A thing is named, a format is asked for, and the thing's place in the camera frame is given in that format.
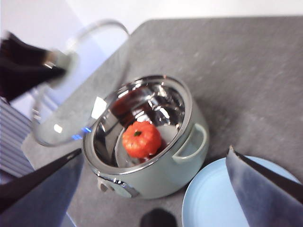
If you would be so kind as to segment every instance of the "gray countertop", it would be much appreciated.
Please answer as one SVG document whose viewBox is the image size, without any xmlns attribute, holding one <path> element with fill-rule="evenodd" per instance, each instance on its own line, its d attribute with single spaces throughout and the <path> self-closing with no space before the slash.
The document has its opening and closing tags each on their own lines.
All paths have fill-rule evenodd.
<svg viewBox="0 0 303 227">
<path fill-rule="evenodd" d="M 114 59 L 129 50 L 128 61 Z M 104 83 L 151 74 L 182 79 L 210 127 L 205 165 L 224 157 L 230 144 L 263 157 L 303 181 L 303 17 L 150 20 L 111 56 L 64 104 L 94 96 Z M 107 94 L 110 88 L 102 92 Z M 35 168 L 72 151 L 79 141 L 44 148 L 31 135 L 22 149 Z M 68 213 L 79 227 L 134 227 L 153 208 L 175 215 L 181 226 L 186 188 L 156 200 L 101 193 L 85 162 Z"/>
</svg>

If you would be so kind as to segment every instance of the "red tomato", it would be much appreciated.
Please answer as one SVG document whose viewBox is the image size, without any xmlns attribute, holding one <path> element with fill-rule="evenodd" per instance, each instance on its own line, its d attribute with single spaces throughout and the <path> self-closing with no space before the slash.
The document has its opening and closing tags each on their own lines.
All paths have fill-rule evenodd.
<svg viewBox="0 0 303 227">
<path fill-rule="evenodd" d="M 122 144 L 129 156 L 144 158 L 157 153 L 161 136 L 149 122 L 134 122 L 123 133 Z"/>
</svg>

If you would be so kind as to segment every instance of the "pot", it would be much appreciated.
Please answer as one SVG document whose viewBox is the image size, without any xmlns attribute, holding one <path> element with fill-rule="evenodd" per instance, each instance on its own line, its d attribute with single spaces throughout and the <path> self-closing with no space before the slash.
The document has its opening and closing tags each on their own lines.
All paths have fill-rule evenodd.
<svg viewBox="0 0 303 227">
<path fill-rule="evenodd" d="M 102 103 L 104 107 L 94 107 L 104 109 L 82 143 L 100 190 L 159 198 L 182 188 L 199 171 L 209 131 L 183 82 L 165 75 L 143 77 L 121 86 Z M 160 152 L 149 159 L 131 158 L 122 146 L 122 133 L 134 121 L 149 121 L 161 134 Z"/>
</svg>

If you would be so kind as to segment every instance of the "light blue plate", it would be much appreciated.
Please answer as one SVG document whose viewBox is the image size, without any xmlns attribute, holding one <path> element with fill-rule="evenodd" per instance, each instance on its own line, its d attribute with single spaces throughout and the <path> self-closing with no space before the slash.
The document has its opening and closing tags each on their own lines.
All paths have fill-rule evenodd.
<svg viewBox="0 0 303 227">
<path fill-rule="evenodd" d="M 299 182 L 287 170 L 259 157 L 266 168 Z M 228 177 L 225 158 L 204 167 L 189 184 L 182 205 L 183 227 L 249 227 Z"/>
</svg>

